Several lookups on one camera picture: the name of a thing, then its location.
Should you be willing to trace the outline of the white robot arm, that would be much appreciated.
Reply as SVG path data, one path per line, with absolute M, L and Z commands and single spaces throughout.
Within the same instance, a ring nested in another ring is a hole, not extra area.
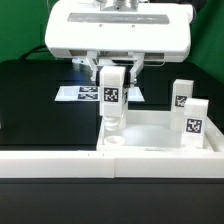
M 124 85 L 137 81 L 146 62 L 182 62 L 191 48 L 191 3 L 150 0 L 58 0 L 53 6 L 45 43 L 57 58 L 79 58 L 99 81 L 100 70 L 118 61 L 133 67 Z

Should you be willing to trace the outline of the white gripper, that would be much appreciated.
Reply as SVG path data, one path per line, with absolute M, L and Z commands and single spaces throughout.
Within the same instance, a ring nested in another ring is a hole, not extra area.
M 146 59 L 182 62 L 191 46 L 189 4 L 139 3 L 136 8 L 114 0 L 59 0 L 52 8 L 45 43 L 58 58 L 80 57 L 89 51 L 134 54 L 125 74 L 125 87 L 132 88 Z M 99 85 L 100 67 L 87 57 L 91 81 Z

